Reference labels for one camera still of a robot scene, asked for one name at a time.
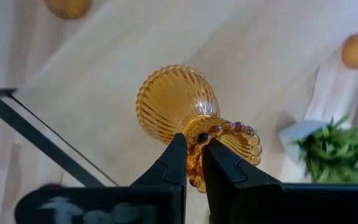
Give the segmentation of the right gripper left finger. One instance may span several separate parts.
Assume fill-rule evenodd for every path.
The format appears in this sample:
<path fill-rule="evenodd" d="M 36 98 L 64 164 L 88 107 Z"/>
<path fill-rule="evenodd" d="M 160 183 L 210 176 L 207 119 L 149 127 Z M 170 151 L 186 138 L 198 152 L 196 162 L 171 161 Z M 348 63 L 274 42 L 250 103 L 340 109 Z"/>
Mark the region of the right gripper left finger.
<path fill-rule="evenodd" d="M 174 135 L 162 155 L 131 185 L 142 187 L 136 223 L 184 223 L 186 210 L 186 139 Z"/>

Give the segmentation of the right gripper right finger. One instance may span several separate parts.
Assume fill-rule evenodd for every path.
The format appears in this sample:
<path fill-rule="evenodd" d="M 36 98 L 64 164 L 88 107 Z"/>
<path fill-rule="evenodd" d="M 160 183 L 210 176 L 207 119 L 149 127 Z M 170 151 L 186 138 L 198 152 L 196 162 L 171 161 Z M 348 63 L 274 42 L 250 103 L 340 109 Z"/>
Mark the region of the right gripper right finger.
<path fill-rule="evenodd" d="M 202 152 L 211 223 L 278 223 L 281 182 L 217 140 Z"/>

